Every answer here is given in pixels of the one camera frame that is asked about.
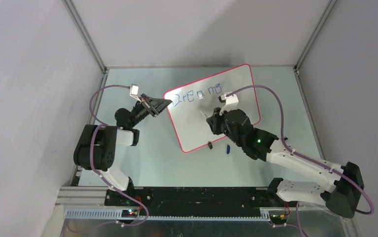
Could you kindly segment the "pink-framed whiteboard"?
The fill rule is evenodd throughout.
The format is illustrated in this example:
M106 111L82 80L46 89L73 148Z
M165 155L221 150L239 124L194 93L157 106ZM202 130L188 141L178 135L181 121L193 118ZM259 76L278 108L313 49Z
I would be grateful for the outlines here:
M223 105L220 95L251 85L252 68L242 64L166 91L163 97L172 101L167 110L181 150L189 153L224 138L211 132L200 110L210 117L216 107Z

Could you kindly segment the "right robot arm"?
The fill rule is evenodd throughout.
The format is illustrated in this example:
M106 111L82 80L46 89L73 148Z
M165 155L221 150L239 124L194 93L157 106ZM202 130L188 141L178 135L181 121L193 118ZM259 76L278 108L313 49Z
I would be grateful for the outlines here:
M352 218L364 188L358 165L348 162L340 165L315 158L306 160L276 135L255 128L248 116L240 109L220 113L216 108L206 119L215 135L225 135L245 155L253 160L263 160L288 168L309 182L274 178L267 188L267 201L272 206L284 202L308 202L326 206L332 213Z

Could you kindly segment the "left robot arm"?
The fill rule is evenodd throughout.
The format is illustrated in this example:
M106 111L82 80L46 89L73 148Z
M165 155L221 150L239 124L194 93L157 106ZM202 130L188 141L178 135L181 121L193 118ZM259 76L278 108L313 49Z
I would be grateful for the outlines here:
M156 117L172 103L169 99L152 98L142 94L132 110L118 109L116 125L87 124L75 148L74 163L85 170L92 170L108 182L111 190L118 189L116 198L123 205L131 205L136 199L132 180L120 168L114 166L117 146L136 146L140 131L134 127L147 116Z

